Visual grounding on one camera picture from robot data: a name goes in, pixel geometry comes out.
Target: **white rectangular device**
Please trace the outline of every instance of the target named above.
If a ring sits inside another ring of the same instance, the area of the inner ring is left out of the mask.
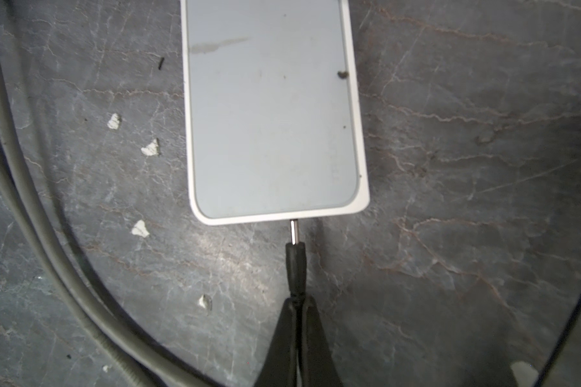
[[[369,203],[348,0],[181,0],[189,201],[208,225]]]

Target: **marble floor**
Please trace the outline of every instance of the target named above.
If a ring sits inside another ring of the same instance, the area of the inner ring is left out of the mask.
[[[581,291],[581,0],[350,4],[372,201],[301,223],[334,362],[347,387],[513,386]],[[178,0],[0,1],[0,55],[73,257],[179,359],[251,386],[289,225],[192,214],[180,22]],[[124,385],[0,197],[0,386]],[[547,386],[581,386],[581,320]]]

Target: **white frame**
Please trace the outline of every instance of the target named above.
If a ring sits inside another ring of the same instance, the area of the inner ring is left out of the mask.
[[[187,0],[181,0],[181,31],[183,34],[183,85],[185,93],[185,130],[187,140],[187,167],[188,167],[188,189],[189,205],[196,218],[206,225],[225,225],[234,223],[250,223],[264,221],[281,221],[289,219],[314,218],[332,215],[344,215],[347,213],[358,213],[370,203],[370,192],[368,187],[368,172],[364,151],[364,136],[362,133],[362,118],[359,110],[359,91],[357,89],[357,71],[355,68],[355,55],[353,51],[353,37],[351,32],[351,15],[349,12],[349,1],[340,0],[342,13],[342,28],[344,30],[344,45],[346,54],[347,71],[349,72],[349,82],[351,83],[351,108],[355,142],[355,153],[357,159],[359,183],[355,198],[347,205],[326,209],[313,209],[306,211],[293,211],[289,213],[264,213],[262,215],[248,215],[229,218],[209,218],[198,208],[196,202],[196,190],[194,183],[194,159],[193,144],[191,136],[191,103],[189,94],[189,40],[187,35]]]

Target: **metal connector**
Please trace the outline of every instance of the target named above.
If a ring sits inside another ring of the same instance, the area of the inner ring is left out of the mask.
[[[299,221],[296,219],[293,219],[290,221],[290,242],[292,244],[298,244],[299,243]]]

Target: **cable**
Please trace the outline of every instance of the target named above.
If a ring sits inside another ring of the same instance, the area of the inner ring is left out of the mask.
[[[579,296],[579,300],[577,301],[577,305],[574,306],[568,321],[566,322],[566,326],[562,330],[561,334],[559,335],[558,342],[555,344],[555,348],[553,348],[553,352],[551,352],[551,356],[549,356],[549,360],[546,361],[545,366],[540,371],[538,375],[538,379],[536,379],[536,383],[534,383],[534,387],[541,387],[547,376],[549,376],[549,372],[553,368],[555,361],[558,359],[559,354],[564,349],[566,341],[568,340],[568,336],[573,332],[574,326],[577,324],[577,320],[581,315],[581,295]]]
[[[13,216],[17,221],[17,224],[22,229],[24,237],[28,240],[28,243],[32,246],[32,250],[35,252],[36,256],[39,258],[41,267],[45,270],[47,276],[54,283],[54,287],[58,292],[58,296],[62,298],[65,304],[69,307],[71,314],[76,318],[81,327],[88,333],[91,339],[99,346],[99,348],[108,355],[108,357],[114,361],[116,368],[118,368],[125,379],[130,382],[134,387],[155,387],[152,380],[142,371],[138,363],[136,363],[128,354],[122,351],[114,343],[112,343],[108,337],[101,332],[99,327],[88,318],[86,313],[77,304],[76,300],[71,296],[69,290],[65,287],[64,283],[58,277],[58,274],[52,267],[52,264],[47,258],[47,254],[41,246],[38,236],[35,233],[35,229],[30,223],[22,201],[19,198],[17,190],[11,182],[8,175],[6,167],[0,161],[0,192],[2,193],[2,198],[7,203]]]
[[[8,103],[8,95],[0,67],[0,142],[10,166],[15,187],[20,193],[23,207],[30,217],[33,228],[65,287],[88,317],[116,345],[130,354],[135,360],[163,379],[182,387],[210,386],[197,376],[179,368],[177,365],[153,351],[137,337],[123,322],[115,317],[95,298],[77,274],[69,258],[60,245],[47,213],[37,195],[30,171],[20,148],[15,123]]]

